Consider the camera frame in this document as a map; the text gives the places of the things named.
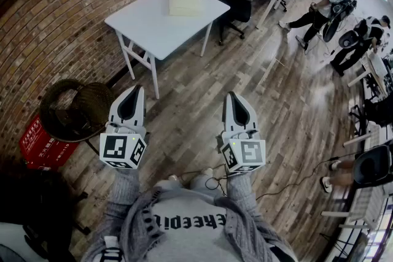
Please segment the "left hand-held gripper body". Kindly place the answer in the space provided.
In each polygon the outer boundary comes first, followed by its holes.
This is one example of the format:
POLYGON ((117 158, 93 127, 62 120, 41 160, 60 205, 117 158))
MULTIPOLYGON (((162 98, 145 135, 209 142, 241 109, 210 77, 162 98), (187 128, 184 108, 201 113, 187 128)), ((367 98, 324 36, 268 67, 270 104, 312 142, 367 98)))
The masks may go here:
POLYGON ((112 168, 137 169, 146 151, 146 129, 107 122, 100 134, 99 159, 112 168))

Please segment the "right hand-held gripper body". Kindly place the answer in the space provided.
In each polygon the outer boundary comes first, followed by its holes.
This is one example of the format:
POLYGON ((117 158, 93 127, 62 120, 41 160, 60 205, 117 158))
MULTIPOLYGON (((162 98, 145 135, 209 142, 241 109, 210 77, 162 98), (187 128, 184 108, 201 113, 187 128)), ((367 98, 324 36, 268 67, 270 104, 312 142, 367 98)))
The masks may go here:
POLYGON ((223 131, 217 143, 230 174, 252 172, 266 165, 265 140, 256 129, 223 131))

